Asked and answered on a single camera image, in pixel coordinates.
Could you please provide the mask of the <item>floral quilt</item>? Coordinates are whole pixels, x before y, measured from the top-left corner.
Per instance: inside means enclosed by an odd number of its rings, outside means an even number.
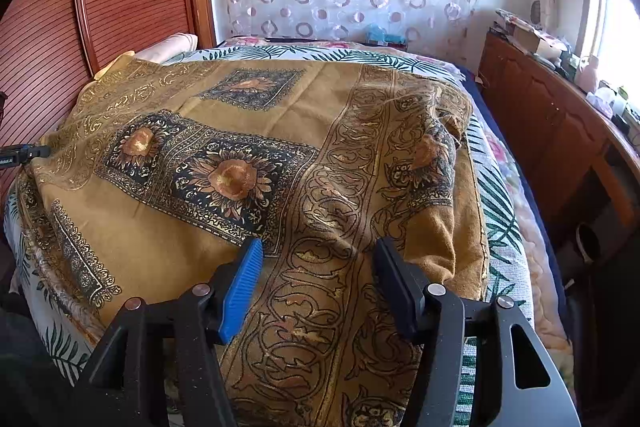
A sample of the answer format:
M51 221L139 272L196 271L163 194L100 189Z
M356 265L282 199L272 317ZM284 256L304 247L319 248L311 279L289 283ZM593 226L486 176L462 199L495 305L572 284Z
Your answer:
M486 298L512 298L549 352L568 390L574 389L574 353L560 272L532 191L521 174L475 81L462 66L384 46L344 41L286 41L236 37L205 51L223 60L303 60L378 65L460 84L473 99L466 142L480 194L489 251Z

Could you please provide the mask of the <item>cardboard box on cabinet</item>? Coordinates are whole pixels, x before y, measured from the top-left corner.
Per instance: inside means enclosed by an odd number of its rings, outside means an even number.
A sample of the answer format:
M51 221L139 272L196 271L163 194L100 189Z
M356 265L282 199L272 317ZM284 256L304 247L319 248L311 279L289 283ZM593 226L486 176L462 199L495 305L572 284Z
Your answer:
M561 40L545 32L523 28L511 23L506 24L508 40L525 54L537 54L551 62L555 61L566 50Z

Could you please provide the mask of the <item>bright window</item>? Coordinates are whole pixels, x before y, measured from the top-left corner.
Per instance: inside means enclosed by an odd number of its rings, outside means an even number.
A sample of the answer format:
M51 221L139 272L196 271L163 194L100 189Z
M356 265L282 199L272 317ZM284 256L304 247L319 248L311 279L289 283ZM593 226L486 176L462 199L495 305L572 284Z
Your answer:
M639 107L639 15L631 0L585 0L582 56L597 57L598 79Z

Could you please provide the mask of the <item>blue tissue box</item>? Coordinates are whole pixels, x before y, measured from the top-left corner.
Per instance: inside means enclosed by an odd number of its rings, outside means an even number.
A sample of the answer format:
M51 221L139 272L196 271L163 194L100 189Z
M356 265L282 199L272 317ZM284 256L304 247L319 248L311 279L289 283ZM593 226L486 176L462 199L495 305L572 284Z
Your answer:
M367 43L369 46L391 46L402 49L407 46L407 39L400 35L390 34L381 26L371 24L366 29Z

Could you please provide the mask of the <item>pink bottle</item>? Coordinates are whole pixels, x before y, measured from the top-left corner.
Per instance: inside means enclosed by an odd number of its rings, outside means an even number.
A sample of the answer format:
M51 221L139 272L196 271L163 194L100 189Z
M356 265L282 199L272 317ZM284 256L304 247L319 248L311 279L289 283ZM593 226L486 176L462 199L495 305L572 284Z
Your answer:
M594 93L599 86L598 79L599 59L595 55L590 55L588 63L581 69L576 77L576 86L585 93Z

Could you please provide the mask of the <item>beige folded cloth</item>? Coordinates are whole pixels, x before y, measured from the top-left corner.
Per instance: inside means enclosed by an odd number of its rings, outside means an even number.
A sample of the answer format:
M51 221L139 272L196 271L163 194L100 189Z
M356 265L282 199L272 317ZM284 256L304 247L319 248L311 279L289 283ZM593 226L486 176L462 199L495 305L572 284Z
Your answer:
M177 32L176 34L170 35L164 40L154 43L152 46L148 46L141 51L134 52L134 50L129 50L120 54L118 57L114 58L113 61L100 69L99 72L96 72L93 75L93 79L100 80L121 57L137 57L142 61L162 64L171 57L180 53L195 51L197 47L197 35Z

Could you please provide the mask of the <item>long wooden cabinet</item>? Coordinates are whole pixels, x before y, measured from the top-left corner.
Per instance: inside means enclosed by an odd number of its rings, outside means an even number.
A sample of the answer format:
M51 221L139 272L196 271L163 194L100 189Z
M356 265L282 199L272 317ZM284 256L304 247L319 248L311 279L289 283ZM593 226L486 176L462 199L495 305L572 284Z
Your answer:
M554 248L587 223L612 255L639 228L639 156L582 92L494 32L480 91L524 172Z

